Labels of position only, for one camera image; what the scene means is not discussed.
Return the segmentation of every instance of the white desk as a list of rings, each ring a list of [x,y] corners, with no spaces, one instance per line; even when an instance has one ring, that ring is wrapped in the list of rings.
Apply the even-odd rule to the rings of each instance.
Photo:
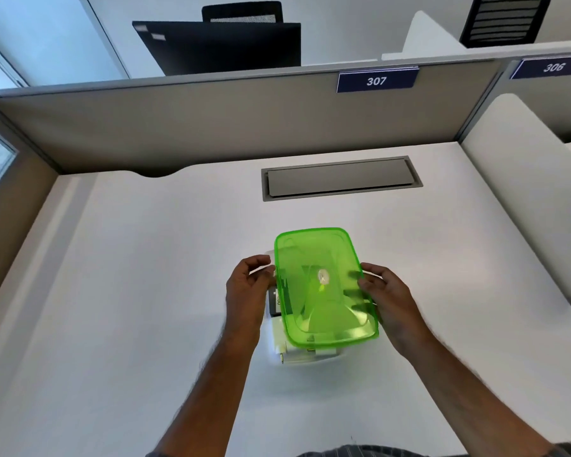
[[[409,155],[424,186],[263,202],[260,169]],[[571,440],[571,307],[456,143],[62,176],[0,290],[0,455],[141,456],[197,376],[238,260],[340,226],[547,438]],[[230,456],[463,447],[384,334],[341,362],[254,354]]]

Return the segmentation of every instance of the blue label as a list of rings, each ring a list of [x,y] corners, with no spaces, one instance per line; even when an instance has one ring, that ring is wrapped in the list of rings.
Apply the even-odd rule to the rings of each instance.
[[[538,76],[571,76],[571,56],[559,58],[523,59],[510,80]]]
[[[419,74],[418,67],[360,70],[338,75],[337,93],[373,91],[375,89],[412,88]]]

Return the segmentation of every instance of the plastic container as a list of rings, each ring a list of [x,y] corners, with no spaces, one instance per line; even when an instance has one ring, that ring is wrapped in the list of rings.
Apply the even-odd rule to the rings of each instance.
[[[285,335],[306,349],[343,347],[379,336],[362,268],[341,228],[303,229],[275,239],[277,289]]]

